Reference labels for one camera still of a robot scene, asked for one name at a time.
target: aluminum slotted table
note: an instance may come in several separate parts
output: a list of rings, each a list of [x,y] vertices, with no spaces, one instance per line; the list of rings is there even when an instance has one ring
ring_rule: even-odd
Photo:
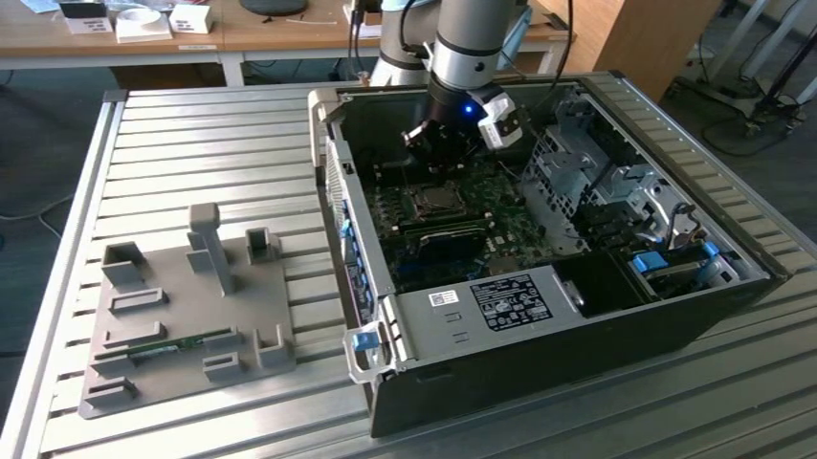
[[[759,305],[674,354],[373,440],[341,355],[308,152],[307,93],[329,84],[108,94],[0,457],[813,455],[814,245],[643,95],[608,74],[592,79],[795,274]],[[102,247],[124,239],[144,251],[185,245],[185,208],[213,201],[221,238],[258,226],[281,237],[296,370],[86,421],[76,406]],[[547,360],[529,364],[546,367]]]

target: wooden cabinet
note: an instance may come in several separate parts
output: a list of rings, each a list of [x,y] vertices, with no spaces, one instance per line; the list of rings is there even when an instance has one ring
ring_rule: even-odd
[[[538,0],[567,21],[567,0]],[[572,0],[567,72],[619,70],[658,100],[719,0]]]

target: barcode label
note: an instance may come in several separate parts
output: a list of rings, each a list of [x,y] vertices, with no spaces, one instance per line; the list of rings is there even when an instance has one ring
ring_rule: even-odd
[[[433,307],[455,303],[459,301],[456,291],[447,290],[444,292],[436,292],[435,294],[428,295],[428,301],[431,301],[431,306]]]

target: robotic arm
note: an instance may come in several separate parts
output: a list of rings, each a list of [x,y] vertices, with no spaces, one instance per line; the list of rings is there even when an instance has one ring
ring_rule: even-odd
[[[380,59],[371,83],[412,84],[427,79],[424,118],[403,135],[407,145],[429,145],[437,150],[431,151],[437,157],[431,161],[440,164],[443,156],[456,150],[451,142],[463,133],[477,130],[487,148],[507,148],[521,137],[521,130],[512,100],[492,78],[500,59],[515,54],[515,49],[504,53],[503,47],[517,47],[529,24],[524,2],[397,0],[385,1],[381,9]]]

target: motherboard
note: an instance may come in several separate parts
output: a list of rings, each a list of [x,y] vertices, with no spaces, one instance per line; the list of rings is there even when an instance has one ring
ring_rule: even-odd
[[[552,259],[546,229],[531,218],[515,182],[504,165],[484,159],[444,180],[364,191],[400,293],[512,273]]]

